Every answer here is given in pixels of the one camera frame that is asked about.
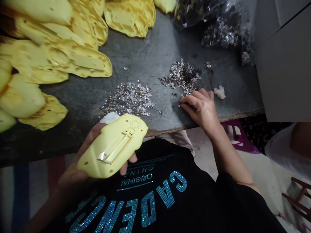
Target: woman's left hand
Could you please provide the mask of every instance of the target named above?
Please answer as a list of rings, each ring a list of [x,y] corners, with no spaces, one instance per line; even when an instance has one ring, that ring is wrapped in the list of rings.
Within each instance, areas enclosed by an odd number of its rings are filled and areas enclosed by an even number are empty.
[[[95,182],[98,179],[90,178],[85,171],[80,171],[77,169],[77,164],[81,156],[84,152],[88,149],[88,147],[93,143],[93,141],[100,135],[100,130],[105,127],[105,123],[98,123],[96,124],[91,131],[89,132],[88,136],[86,137],[84,143],[78,150],[77,154],[74,156],[71,165],[68,169],[64,172],[64,174],[60,177],[58,181],[58,188],[61,190],[64,189],[71,189],[76,190],[81,189],[83,187],[88,186]],[[132,154],[129,158],[131,163],[137,161],[136,154]],[[127,162],[121,167],[120,174],[125,175],[127,171]]]

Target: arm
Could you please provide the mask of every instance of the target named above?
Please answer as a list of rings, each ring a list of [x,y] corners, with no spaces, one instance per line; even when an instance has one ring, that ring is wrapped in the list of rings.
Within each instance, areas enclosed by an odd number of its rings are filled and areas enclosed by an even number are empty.
[[[238,184],[249,186],[259,193],[244,162],[219,122],[214,103],[214,93],[200,89],[181,99],[180,102],[181,107],[189,113],[191,118],[201,126],[210,138],[218,173],[227,172]]]
[[[75,202],[84,192],[88,191],[89,186],[97,180],[88,177],[85,171],[77,170],[77,163],[87,148],[100,135],[100,130],[105,125],[106,124],[98,123],[92,128],[81,148],[73,158],[71,165],[60,177],[58,187],[27,223],[24,232],[36,233],[43,230],[67,206]],[[129,161],[137,161],[135,153],[129,158]],[[121,167],[120,174],[125,175],[126,171],[127,162]]]
[[[294,126],[290,147],[298,154],[311,159],[311,122],[299,122]]]

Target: black t-shirt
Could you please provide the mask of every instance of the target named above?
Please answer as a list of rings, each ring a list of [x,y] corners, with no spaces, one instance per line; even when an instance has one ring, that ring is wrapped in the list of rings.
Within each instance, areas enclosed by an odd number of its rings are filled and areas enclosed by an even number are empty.
[[[189,149],[154,139],[136,155],[44,232],[285,232],[260,194],[227,173],[215,182]]]

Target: woman's right hand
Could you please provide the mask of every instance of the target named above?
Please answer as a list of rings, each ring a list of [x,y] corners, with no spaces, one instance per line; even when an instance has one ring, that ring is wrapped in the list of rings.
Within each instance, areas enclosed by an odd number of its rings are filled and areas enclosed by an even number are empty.
[[[182,98],[180,102],[181,107],[204,130],[208,137],[216,135],[222,128],[216,112],[214,92],[208,92],[202,88]]]

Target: hand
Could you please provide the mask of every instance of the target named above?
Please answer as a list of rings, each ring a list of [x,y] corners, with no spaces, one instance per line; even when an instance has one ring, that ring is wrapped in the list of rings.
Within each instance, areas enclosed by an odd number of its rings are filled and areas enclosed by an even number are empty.
[[[84,154],[84,152],[88,149],[88,147],[92,144],[92,142],[100,135],[100,130],[105,126],[106,124],[98,123],[91,129],[84,143],[82,144],[77,154],[73,158],[71,165],[60,177],[58,181],[59,189],[61,190],[64,189],[76,190],[76,188],[83,189],[83,187],[90,185],[97,180],[95,178],[90,178],[85,171],[77,170],[77,164],[81,156]],[[129,158],[129,161],[132,163],[137,161],[135,153]],[[120,174],[125,175],[126,171],[127,171],[127,162],[121,167]]]
[[[211,137],[222,127],[216,112],[214,92],[200,89],[180,100],[181,107]]]

